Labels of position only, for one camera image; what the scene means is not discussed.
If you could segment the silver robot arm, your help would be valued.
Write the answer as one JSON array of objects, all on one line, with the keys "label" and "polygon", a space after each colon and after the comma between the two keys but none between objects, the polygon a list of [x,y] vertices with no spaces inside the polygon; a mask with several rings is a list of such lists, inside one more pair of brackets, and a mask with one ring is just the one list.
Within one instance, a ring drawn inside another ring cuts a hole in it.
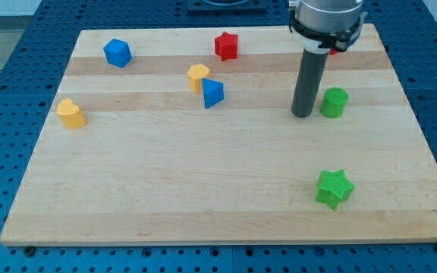
[{"label": "silver robot arm", "polygon": [[303,46],[291,112],[311,115],[331,50],[346,52],[359,38],[366,12],[363,0],[296,0],[289,2],[289,30]]}]

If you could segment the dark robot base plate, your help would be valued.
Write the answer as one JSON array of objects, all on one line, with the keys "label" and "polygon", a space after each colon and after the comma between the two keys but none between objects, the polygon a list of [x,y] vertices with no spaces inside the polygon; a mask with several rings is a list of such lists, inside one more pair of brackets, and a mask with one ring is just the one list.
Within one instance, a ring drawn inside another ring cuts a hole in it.
[{"label": "dark robot base plate", "polygon": [[187,12],[266,11],[269,0],[187,0]]}]

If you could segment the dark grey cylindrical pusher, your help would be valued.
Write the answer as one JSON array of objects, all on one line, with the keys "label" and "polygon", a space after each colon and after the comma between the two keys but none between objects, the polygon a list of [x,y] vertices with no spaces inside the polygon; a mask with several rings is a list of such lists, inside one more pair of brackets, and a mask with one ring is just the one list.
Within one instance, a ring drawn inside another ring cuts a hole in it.
[{"label": "dark grey cylindrical pusher", "polygon": [[291,103],[291,113],[299,118],[311,115],[329,52],[303,51]]}]

